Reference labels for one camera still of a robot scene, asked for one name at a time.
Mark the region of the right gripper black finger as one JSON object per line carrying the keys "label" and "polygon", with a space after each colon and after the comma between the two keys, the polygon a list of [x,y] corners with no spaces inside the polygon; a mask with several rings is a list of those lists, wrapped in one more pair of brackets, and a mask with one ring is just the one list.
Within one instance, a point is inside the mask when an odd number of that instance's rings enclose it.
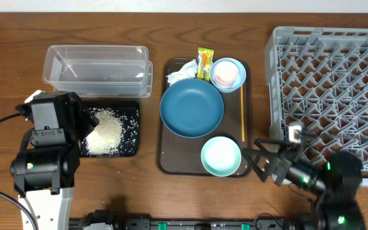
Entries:
{"label": "right gripper black finger", "polygon": [[258,178],[264,183],[269,177],[267,167],[270,164],[270,160],[273,155],[268,151],[251,148],[243,148],[241,155],[247,161],[251,169],[256,173]]}
{"label": "right gripper black finger", "polygon": [[287,149],[287,148],[297,145],[297,143],[294,143],[294,142],[276,140],[276,139],[264,139],[264,138],[255,138],[254,144],[260,150],[264,149],[264,144],[269,145],[271,150]]}

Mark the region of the mint green bowl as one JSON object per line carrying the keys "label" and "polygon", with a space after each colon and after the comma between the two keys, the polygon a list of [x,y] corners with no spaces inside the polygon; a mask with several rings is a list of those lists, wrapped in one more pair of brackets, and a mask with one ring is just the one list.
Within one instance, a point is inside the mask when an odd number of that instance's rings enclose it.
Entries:
{"label": "mint green bowl", "polygon": [[201,149],[203,167],[214,176],[232,175],[238,170],[241,161],[240,148],[228,137],[213,137],[206,141]]}

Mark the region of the dark blue plate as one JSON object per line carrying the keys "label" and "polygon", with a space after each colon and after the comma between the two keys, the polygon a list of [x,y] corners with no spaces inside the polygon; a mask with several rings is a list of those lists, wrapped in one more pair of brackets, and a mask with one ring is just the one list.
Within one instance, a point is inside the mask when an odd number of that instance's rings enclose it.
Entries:
{"label": "dark blue plate", "polygon": [[205,136],[224,116],[224,101],[210,83],[185,79],[169,86],[160,101],[160,117],[174,134],[186,138]]}

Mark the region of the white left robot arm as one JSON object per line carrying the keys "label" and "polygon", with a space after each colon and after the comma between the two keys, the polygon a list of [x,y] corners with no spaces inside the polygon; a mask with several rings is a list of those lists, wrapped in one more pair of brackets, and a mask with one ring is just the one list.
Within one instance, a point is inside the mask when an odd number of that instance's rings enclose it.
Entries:
{"label": "white left robot arm", "polygon": [[99,124],[74,92],[41,92],[16,106],[34,127],[10,166],[24,229],[68,229],[81,142]]}

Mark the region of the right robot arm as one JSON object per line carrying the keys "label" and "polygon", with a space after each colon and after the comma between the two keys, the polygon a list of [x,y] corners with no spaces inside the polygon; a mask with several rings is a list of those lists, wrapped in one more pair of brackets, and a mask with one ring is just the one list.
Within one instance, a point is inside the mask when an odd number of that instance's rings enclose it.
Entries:
{"label": "right robot arm", "polygon": [[332,154],[323,167],[302,158],[307,138],[300,142],[257,138],[257,149],[243,148],[242,157],[265,182],[273,176],[278,186],[287,180],[291,185],[316,196],[307,197],[311,212],[303,213],[283,229],[365,229],[365,222],[355,196],[362,183],[362,161],[353,153]]}

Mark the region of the grey dishwasher rack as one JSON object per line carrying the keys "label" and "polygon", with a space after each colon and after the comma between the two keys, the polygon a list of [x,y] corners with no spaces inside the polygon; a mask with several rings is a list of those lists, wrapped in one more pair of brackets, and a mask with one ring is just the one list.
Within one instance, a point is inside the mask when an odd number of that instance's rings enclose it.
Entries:
{"label": "grey dishwasher rack", "polygon": [[368,29],[276,27],[265,54],[271,139],[301,122],[316,133],[303,157],[323,165],[337,151],[362,161],[368,187]]}

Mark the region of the wooden chopstick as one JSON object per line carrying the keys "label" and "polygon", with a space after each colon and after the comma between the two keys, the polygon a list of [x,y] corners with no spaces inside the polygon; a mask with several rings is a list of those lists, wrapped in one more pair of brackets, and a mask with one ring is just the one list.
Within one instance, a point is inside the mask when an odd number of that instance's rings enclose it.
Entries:
{"label": "wooden chopstick", "polygon": [[245,115],[244,115],[244,92],[243,86],[240,87],[240,109],[241,109],[241,141],[245,142]]}

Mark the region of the clear plastic bin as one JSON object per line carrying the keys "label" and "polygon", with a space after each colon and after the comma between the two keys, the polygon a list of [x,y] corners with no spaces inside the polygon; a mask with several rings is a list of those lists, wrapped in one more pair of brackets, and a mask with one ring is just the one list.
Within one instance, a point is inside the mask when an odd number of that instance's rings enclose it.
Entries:
{"label": "clear plastic bin", "polygon": [[147,98],[153,63],[145,46],[53,45],[47,50],[42,80],[56,91],[80,97]]}

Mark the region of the brown serving tray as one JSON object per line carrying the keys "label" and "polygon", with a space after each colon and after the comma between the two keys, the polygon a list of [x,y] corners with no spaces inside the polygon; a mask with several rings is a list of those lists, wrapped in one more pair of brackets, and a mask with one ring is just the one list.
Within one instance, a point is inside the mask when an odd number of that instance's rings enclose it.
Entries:
{"label": "brown serving tray", "polygon": [[252,100],[250,98],[250,68],[246,62],[240,61],[246,69],[246,81],[243,83],[245,142],[242,142],[240,89],[231,93],[222,93],[224,116],[222,121],[211,133],[198,137],[186,138],[172,133],[163,122],[158,131],[157,165],[166,174],[186,176],[209,176],[201,162],[201,149],[206,141],[213,137],[224,136],[232,139],[243,148],[252,146]]}

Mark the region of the pink cup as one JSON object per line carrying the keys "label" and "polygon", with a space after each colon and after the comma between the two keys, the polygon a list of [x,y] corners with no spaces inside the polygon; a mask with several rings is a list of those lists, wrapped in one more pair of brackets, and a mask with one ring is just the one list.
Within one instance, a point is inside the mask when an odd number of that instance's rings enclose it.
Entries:
{"label": "pink cup", "polygon": [[215,83],[218,87],[229,89],[238,78],[238,67],[230,61],[221,61],[214,68]]}

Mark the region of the crumpled white napkin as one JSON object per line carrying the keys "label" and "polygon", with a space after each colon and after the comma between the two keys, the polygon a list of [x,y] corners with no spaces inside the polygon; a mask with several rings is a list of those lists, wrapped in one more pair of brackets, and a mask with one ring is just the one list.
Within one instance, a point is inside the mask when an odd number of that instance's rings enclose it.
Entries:
{"label": "crumpled white napkin", "polygon": [[196,77],[197,74],[197,61],[195,59],[189,61],[188,63],[185,63],[180,70],[177,72],[173,72],[168,74],[167,82],[172,85],[178,81],[184,80],[184,79],[193,79]]}

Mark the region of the yellow snack wrapper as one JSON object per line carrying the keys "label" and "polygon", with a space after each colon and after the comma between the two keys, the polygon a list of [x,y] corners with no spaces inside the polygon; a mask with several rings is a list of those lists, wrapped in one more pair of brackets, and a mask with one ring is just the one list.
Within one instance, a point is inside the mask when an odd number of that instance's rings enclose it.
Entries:
{"label": "yellow snack wrapper", "polygon": [[213,49],[198,48],[197,78],[206,82],[210,81],[210,69],[213,64]]}

